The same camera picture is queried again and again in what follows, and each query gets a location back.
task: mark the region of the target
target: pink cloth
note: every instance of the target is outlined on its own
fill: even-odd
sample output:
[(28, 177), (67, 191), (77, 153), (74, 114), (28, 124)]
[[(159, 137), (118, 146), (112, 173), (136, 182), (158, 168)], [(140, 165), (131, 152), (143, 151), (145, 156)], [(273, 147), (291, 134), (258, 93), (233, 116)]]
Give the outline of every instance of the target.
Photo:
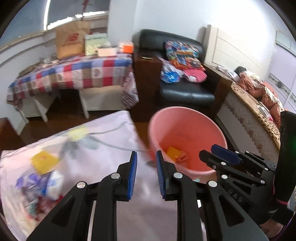
[(205, 74), (205, 72), (199, 69), (186, 69), (183, 72), (185, 74), (185, 78), (189, 82), (202, 83), (207, 79), (207, 75)]

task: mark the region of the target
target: orange box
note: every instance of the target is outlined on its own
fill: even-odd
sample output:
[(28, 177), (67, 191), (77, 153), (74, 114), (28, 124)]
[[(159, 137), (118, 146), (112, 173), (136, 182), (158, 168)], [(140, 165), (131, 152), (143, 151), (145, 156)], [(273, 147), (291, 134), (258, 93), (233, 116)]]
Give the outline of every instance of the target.
[(133, 53), (134, 51), (134, 46), (133, 42), (128, 42), (128, 43), (119, 43), (119, 52), (120, 53)]

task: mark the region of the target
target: yellow paper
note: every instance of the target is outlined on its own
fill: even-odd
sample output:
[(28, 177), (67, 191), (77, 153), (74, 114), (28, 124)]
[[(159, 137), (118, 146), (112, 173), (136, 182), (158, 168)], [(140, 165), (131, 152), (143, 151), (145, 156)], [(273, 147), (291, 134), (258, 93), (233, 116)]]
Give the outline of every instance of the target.
[(68, 131), (68, 136), (71, 138), (71, 141), (78, 141), (86, 134), (88, 134), (88, 130), (85, 126), (79, 126), (75, 129)]
[(58, 158), (46, 151), (41, 151), (31, 158), (34, 169), (41, 175), (51, 171), (58, 161)]
[(180, 155), (181, 155), (181, 151), (179, 151), (178, 149), (170, 146), (166, 152), (166, 154), (172, 159), (172, 160), (176, 160)]

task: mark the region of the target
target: mattress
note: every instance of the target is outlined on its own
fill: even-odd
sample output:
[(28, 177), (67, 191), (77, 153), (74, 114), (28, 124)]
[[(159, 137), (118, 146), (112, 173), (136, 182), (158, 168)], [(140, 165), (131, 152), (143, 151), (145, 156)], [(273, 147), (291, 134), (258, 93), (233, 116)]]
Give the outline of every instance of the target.
[(276, 125), (258, 110), (257, 101), (233, 83), (224, 104), (246, 130), (261, 156), (277, 163), (280, 132)]

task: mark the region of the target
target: window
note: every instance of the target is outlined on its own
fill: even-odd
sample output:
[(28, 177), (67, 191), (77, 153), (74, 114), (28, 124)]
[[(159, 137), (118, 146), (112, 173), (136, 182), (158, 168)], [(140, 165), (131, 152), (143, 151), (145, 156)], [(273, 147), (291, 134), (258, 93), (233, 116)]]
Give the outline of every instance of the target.
[[(84, 0), (47, 0), (47, 2), (50, 3), (48, 9), (47, 29), (52, 29), (57, 24), (59, 25), (59, 23), (63, 24), (70, 22), (73, 20), (72, 17), (74, 16), (77, 18), (82, 17)], [(86, 16), (108, 11), (109, 4), (110, 0), (88, 0), (88, 5), (85, 10), (85, 12), (88, 13)]]
[[(84, 0), (30, 0), (8, 25), (0, 38), (0, 48), (25, 36), (72, 21), (75, 15), (82, 17), (83, 2)], [(110, 0), (89, 0), (84, 16), (108, 11), (109, 3)]]
[(0, 38), (0, 47), (43, 31), (46, 0), (30, 0), (13, 18)]
[(296, 113), (296, 56), (278, 45), (267, 82), (271, 84), (288, 111)]

